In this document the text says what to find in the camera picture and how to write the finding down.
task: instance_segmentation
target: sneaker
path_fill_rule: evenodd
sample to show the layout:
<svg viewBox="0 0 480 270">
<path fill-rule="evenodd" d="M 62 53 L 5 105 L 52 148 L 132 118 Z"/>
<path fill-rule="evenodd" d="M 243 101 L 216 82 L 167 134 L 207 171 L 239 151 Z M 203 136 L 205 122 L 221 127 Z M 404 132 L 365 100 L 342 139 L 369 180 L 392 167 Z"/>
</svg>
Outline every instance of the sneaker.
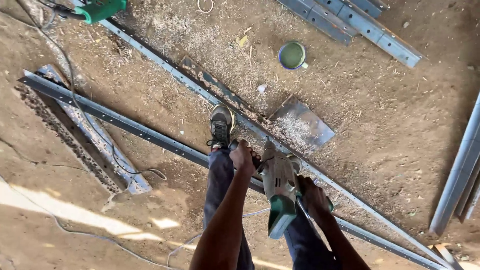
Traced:
<svg viewBox="0 0 480 270">
<path fill-rule="evenodd" d="M 235 127 L 235 115 L 224 105 L 216 105 L 210 115 L 210 132 L 212 139 L 207 145 L 214 148 L 227 148 L 230 144 L 230 134 Z"/>
</svg>

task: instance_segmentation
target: black cable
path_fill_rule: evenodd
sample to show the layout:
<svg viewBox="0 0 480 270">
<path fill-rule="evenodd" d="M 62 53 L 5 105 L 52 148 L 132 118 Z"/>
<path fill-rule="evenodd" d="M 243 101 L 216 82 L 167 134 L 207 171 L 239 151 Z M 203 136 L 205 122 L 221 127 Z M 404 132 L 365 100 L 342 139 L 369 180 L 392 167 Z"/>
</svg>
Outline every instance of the black cable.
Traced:
<svg viewBox="0 0 480 270">
<path fill-rule="evenodd" d="M 113 160 L 115 161 L 115 163 L 118 165 L 118 167 L 120 167 L 122 170 L 124 170 L 126 173 L 129 173 L 129 174 L 134 174 L 134 175 L 137 175 L 137 174 L 141 174 L 143 172 L 151 172 L 151 173 L 154 173 L 156 176 L 158 176 L 160 179 L 162 180 L 166 180 L 167 177 L 165 176 L 165 174 L 163 174 L 160 170 L 157 170 L 157 169 L 154 169 L 154 168 L 150 168 L 150 169 L 145 169 L 145 170 L 140 170 L 138 172 L 130 172 L 128 171 L 126 168 L 124 168 L 123 166 L 120 165 L 120 163 L 118 162 L 117 160 L 117 156 L 115 154 L 115 147 L 112 143 L 110 143 L 109 141 L 107 141 L 101 134 L 100 132 L 98 132 L 97 129 L 95 129 L 92 125 L 92 123 L 90 122 L 90 120 L 87 118 L 87 116 L 85 115 L 85 112 L 84 110 L 82 109 L 82 107 L 80 107 L 80 104 L 78 103 L 77 99 L 75 98 L 75 95 L 76 95 L 76 91 L 75 91 L 75 87 L 74 87 L 74 76 L 73 76 L 73 68 L 72 68 L 72 63 L 70 62 L 67 54 L 65 53 L 65 51 L 60 47 L 60 45 L 58 45 L 52 38 L 50 38 L 43 30 L 41 27 L 39 27 L 35 20 L 33 19 L 32 15 L 27 11 L 27 9 L 20 3 L 20 0 L 15 0 L 17 2 L 17 4 L 24 10 L 24 12 L 27 14 L 28 18 L 30 19 L 30 21 L 32 21 L 33 25 L 35 26 L 35 28 L 37 28 L 37 30 L 50 42 L 52 42 L 58 49 L 59 51 L 61 52 L 62 54 L 62 57 L 65 59 L 65 62 L 67 63 L 67 66 L 68 66 L 68 72 L 69 72 L 69 77 L 70 77 L 70 81 L 69 81 L 69 90 L 72 92 L 72 100 L 75 104 L 75 106 L 78 108 L 78 110 L 80 111 L 81 115 L 83 116 L 83 118 L 86 119 L 86 122 L 89 126 L 89 128 L 91 128 L 92 130 L 94 130 L 97 135 L 102 138 L 102 140 L 109 146 L 112 147 L 112 158 Z"/>
</svg>

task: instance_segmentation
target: person's left hand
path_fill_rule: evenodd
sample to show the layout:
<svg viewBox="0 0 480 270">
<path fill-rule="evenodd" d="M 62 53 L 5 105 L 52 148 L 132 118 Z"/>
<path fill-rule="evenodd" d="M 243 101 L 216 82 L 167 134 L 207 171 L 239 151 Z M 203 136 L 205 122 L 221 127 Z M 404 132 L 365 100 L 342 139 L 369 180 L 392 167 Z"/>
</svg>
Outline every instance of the person's left hand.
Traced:
<svg viewBox="0 0 480 270">
<path fill-rule="evenodd" d="M 233 165 L 238 171 L 245 172 L 249 176 L 255 174 L 255 166 L 253 165 L 253 158 L 260 160 L 260 155 L 257 155 L 251 147 L 248 147 L 246 140 L 241 140 L 237 148 L 230 152 L 230 158 L 233 161 Z"/>
</svg>

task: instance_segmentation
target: electric cable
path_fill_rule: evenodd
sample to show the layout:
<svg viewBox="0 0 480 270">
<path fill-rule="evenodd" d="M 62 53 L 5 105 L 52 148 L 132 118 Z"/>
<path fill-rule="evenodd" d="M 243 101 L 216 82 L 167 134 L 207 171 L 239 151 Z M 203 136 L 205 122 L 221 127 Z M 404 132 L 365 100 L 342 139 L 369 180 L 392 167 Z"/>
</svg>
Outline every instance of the electric cable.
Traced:
<svg viewBox="0 0 480 270">
<path fill-rule="evenodd" d="M 117 241 L 115 240 L 112 240 L 108 237 L 105 237 L 105 236 L 100 236 L 100 235 L 96 235 L 96 234 L 93 234 L 93 233 L 84 233 L 84 232 L 78 232 L 78 231 L 71 231 L 71 230 L 67 230 L 65 229 L 65 227 L 62 226 L 62 224 L 60 223 L 59 221 L 59 218 L 57 216 L 55 216 L 52 212 L 50 212 L 49 210 L 45 209 L 44 207 L 40 206 L 38 203 L 34 202 L 32 199 L 30 199 L 27 195 L 24 195 L 22 192 L 18 191 L 16 188 L 13 188 L 4 178 L 3 176 L 0 175 L 0 180 L 6 184 L 11 190 L 13 190 L 14 192 L 16 192 L 17 194 L 21 195 L 22 197 L 24 197 L 25 199 L 27 199 L 28 201 L 30 201 L 31 203 L 33 203 L 34 205 L 38 206 L 39 208 L 43 209 L 48 215 L 50 215 L 54 220 L 55 220 L 55 224 L 57 225 L 57 227 L 59 227 L 62 231 L 66 232 L 66 233 L 72 233 L 72 234 L 79 234 L 79 235 L 85 235 L 85 236 L 90 236 L 90 237 L 94 237 L 94 238 L 98 238 L 98 239 L 103 239 L 103 240 L 107 240 L 109 241 L 110 243 L 113 243 L 115 244 L 116 246 L 118 246 L 119 248 L 121 248 L 122 250 L 130 253 L 131 255 L 135 256 L 136 258 L 142 260 L 142 261 L 145 261 L 147 263 L 151 263 L 153 265 L 156 265 L 156 266 L 160 266 L 160 267 L 163 267 L 163 268 L 166 268 L 168 270 L 180 270 L 180 269 L 177 269 L 177 268 L 173 268 L 173 267 L 170 267 L 169 266 L 169 261 L 170 261 L 170 256 L 172 256 L 173 254 L 175 254 L 177 251 L 179 251 L 181 248 L 183 248 L 184 246 L 190 244 L 191 242 L 193 242 L 196 238 L 202 236 L 202 234 L 198 234 L 194 237 L 192 237 L 191 239 L 189 239 L 187 242 L 183 243 L 182 245 L 178 246 L 177 248 L 175 248 L 172 252 L 170 252 L 168 254 L 168 257 L 167 257 L 167 264 L 164 265 L 164 264 L 160 264 L 160 263 L 156 263 L 152 260 L 149 260 L 145 257 L 142 257 L 138 254 L 136 254 L 135 252 L 127 249 L 126 247 L 123 247 L 122 245 L 120 245 Z M 249 214 L 244 214 L 242 215 L 243 217 L 247 217 L 247 216 L 251 216 L 251 215 L 256 215 L 256 214 L 260 214 L 262 212 L 265 212 L 267 210 L 269 210 L 270 208 L 266 208 L 266 209 L 263 209 L 263 210 L 260 210 L 260 211 L 257 211 L 257 212 L 254 212 L 254 213 L 249 213 Z"/>
<path fill-rule="evenodd" d="M 67 54 L 65 53 L 65 51 L 60 47 L 60 45 L 58 45 L 52 38 L 50 38 L 50 36 L 48 36 L 43 30 L 41 27 L 39 27 L 35 20 L 33 19 L 32 15 L 28 12 L 28 10 L 22 5 L 22 3 L 20 2 L 20 0 L 15 0 L 17 2 L 17 4 L 23 9 L 23 11 L 27 14 L 28 18 L 30 19 L 30 21 L 32 21 L 33 23 L 33 26 L 48 40 L 50 41 L 59 51 L 60 51 L 60 54 L 62 55 L 62 57 L 65 59 L 65 62 L 67 63 L 67 66 L 68 66 L 68 76 L 67 76 L 67 80 L 69 79 L 69 90 L 72 92 L 72 100 L 75 104 L 75 106 L 77 107 L 77 109 L 80 111 L 81 115 L 83 116 L 83 118 L 86 119 L 86 123 L 88 125 L 89 128 L 91 128 L 92 130 L 95 131 L 95 133 L 97 133 L 97 135 L 109 146 L 111 146 L 112 148 L 112 158 L 113 160 L 115 161 L 115 163 L 118 165 L 119 168 L 121 168 L 122 170 L 124 170 L 126 173 L 129 173 L 129 174 L 134 174 L 134 175 L 137 175 L 137 174 L 141 174 L 143 172 L 151 172 L 151 173 L 154 173 L 156 176 L 158 176 L 161 180 L 163 181 L 166 181 L 167 180 L 167 177 L 165 176 L 164 173 L 162 173 L 160 170 L 158 169 L 154 169 L 154 168 L 149 168 L 149 169 L 144 169 L 144 170 L 139 170 L 137 172 L 131 172 L 129 170 L 127 170 L 126 168 L 124 168 L 117 160 L 117 156 L 115 154 L 115 146 L 113 145 L 113 143 L 107 141 L 101 134 L 100 132 L 95 129 L 92 125 L 92 123 L 90 122 L 90 120 L 87 118 L 84 110 L 82 109 L 82 107 L 80 106 L 80 104 L 78 103 L 75 95 L 76 95 L 76 91 L 75 91 L 75 87 L 74 87 L 74 76 L 73 76 L 73 68 L 72 68 L 72 63 L 70 62 L 70 59 L 68 58 Z"/>
</svg>

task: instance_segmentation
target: dirt floor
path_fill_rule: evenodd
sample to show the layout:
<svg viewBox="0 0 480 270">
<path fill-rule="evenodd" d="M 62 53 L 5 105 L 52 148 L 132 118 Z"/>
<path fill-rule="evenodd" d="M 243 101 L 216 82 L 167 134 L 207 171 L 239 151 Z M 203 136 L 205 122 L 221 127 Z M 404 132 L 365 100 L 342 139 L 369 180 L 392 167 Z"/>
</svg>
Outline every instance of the dirt floor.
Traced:
<svg viewBox="0 0 480 270">
<path fill-rule="evenodd" d="M 414 69 L 360 36 L 345 48 L 274 0 L 215 1 L 208 14 L 194 0 L 130 0 L 116 19 L 176 62 L 189 55 L 261 115 L 273 113 L 290 94 L 305 102 L 336 132 L 310 155 L 312 161 L 422 243 L 449 243 L 457 258 L 480 265 L 478 210 L 464 224 L 452 219 L 441 238 L 428 233 L 480 88 L 480 1 L 385 2 L 391 9 L 378 21 L 428 58 Z M 210 5 L 200 1 L 204 10 Z M 42 17 L 38 5 L 29 7 Z M 14 0 L 0 9 L 28 21 Z M 86 97 L 208 152 L 210 105 L 161 67 L 101 25 L 57 19 L 48 33 L 69 55 L 75 84 Z M 244 35 L 248 40 L 240 47 L 236 40 Z M 113 237 L 159 263 L 201 232 L 207 170 L 109 126 L 138 169 L 158 168 L 168 180 L 146 174 L 153 192 L 124 196 L 105 210 L 108 192 L 76 169 L 82 165 L 72 152 L 13 89 L 22 69 L 48 63 L 65 68 L 59 52 L 32 28 L 1 14 L 0 37 L 0 137 L 39 162 L 25 161 L 0 142 L 0 174 L 7 182 L 68 229 Z M 287 71 L 278 63 L 276 54 L 289 40 L 306 46 L 308 69 Z M 262 95 L 256 88 L 263 83 L 268 88 Z M 236 135 L 253 138 L 240 126 Z M 63 233 L 41 209 L 0 186 L 1 269 L 158 268 L 104 240 Z M 325 190 L 337 216 L 415 250 L 339 192 Z M 248 193 L 245 213 L 266 207 L 264 196 Z M 290 269 L 285 241 L 266 237 L 267 219 L 266 213 L 244 219 L 256 267 Z M 351 240 L 372 269 L 420 269 Z M 194 244 L 179 251 L 172 266 L 187 269 Z"/>
</svg>

